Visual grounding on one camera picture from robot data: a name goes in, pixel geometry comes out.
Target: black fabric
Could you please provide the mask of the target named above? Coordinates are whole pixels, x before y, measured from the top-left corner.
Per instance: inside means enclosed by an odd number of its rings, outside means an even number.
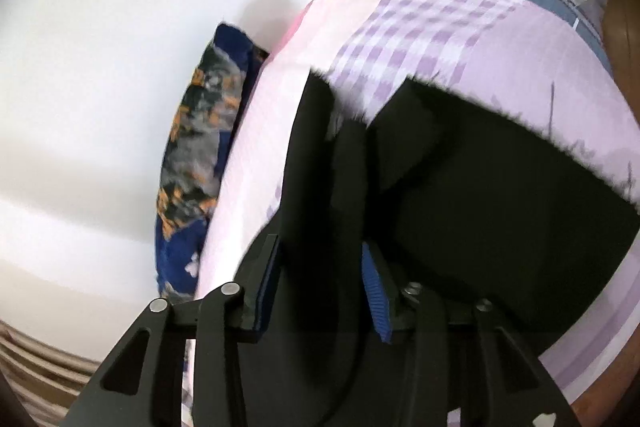
[[[443,297],[493,299],[540,353],[593,302],[638,231],[635,208],[592,172],[451,93],[407,80],[367,130],[346,121],[328,139],[333,107],[312,74],[280,209],[236,277],[247,277],[266,234],[279,233],[270,327],[240,349],[250,425],[397,420],[411,349],[372,332],[358,272],[364,239]],[[455,406],[457,355],[450,363]]]

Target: checkered fabric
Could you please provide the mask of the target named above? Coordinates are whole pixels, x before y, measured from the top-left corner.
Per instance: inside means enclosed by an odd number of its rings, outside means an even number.
[[[480,35],[524,2],[381,0],[328,73],[341,109],[370,122],[407,75],[454,86]]]

